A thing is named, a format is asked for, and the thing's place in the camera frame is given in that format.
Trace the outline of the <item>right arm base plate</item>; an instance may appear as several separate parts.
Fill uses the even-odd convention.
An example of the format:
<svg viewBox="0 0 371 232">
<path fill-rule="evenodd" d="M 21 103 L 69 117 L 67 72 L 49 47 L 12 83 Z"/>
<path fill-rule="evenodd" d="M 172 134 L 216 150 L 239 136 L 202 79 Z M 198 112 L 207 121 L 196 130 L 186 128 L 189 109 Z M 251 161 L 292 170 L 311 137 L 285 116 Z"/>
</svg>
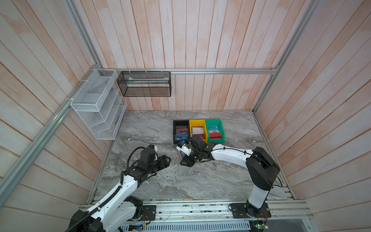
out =
<svg viewBox="0 0 371 232">
<path fill-rule="evenodd" d="M 267 203 L 261 208 L 254 208 L 249 203 L 232 203 L 229 205 L 233 218 L 271 218 L 271 211 Z"/>
</svg>

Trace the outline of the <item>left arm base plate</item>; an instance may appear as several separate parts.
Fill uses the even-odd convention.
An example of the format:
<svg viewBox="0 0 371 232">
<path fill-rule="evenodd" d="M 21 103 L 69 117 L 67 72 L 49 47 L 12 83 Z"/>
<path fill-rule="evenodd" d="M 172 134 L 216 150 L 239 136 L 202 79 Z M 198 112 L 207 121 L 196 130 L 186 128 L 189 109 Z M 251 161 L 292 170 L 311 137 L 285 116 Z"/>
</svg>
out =
<svg viewBox="0 0 371 232">
<path fill-rule="evenodd" d="M 156 209 L 156 205 L 139 206 L 136 208 L 136 210 L 134 211 L 134 216 L 132 216 L 129 221 L 151 222 L 156 219 Z"/>
</svg>

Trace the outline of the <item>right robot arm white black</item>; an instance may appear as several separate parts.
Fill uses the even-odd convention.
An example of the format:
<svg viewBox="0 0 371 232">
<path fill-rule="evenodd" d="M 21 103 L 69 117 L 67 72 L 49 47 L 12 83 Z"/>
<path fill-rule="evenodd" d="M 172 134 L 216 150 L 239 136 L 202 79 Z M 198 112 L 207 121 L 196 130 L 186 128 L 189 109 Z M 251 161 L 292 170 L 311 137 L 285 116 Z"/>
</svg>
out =
<svg viewBox="0 0 371 232">
<path fill-rule="evenodd" d="M 206 143 L 198 135 L 179 142 L 176 149 L 182 155 L 182 166 L 192 167 L 196 162 L 226 161 L 248 170 L 254 187 L 247 207 L 258 210 L 265 203 L 280 173 L 280 167 L 264 148 L 239 149 L 223 144 Z"/>
</svg>

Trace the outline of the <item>tan leather card holder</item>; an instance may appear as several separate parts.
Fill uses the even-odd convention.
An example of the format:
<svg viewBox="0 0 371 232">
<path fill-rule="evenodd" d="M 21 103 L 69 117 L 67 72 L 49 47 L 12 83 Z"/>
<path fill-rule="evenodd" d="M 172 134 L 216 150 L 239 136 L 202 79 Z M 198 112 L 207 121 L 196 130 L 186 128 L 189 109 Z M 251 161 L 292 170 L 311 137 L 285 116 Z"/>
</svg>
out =
<svg viewBox="0 0 371 232">
<path fill-rule="evenodd" d="M 182 160 L 183 159 L 183 156 L 182 156 L 182 153 L 181 153 L 181 148 L 176 146 L 176 150 L 177 150 L 177 154 L 179 156 L 179 159 Z"/>
</svg>

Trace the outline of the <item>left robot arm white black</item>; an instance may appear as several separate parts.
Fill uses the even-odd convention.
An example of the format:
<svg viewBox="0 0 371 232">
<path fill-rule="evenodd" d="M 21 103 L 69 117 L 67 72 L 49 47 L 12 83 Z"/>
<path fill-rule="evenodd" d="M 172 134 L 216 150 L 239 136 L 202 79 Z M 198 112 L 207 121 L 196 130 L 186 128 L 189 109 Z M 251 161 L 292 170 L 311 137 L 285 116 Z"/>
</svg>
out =
<svg viewBox="0 0 371 232">
<path fill-rule="evenodd" d="M 138 147 L 140 158 L 127 165 L 120 181 L 101 199 L 87 209 L 78 210 L 71 218 L 68 232 L 114 232 L 126 221 L 143 219 L 143 201 L 132 196 L 142 183 L 170 166 L 171 158 L 157 154 L 157 147 Z"/>
</svg>

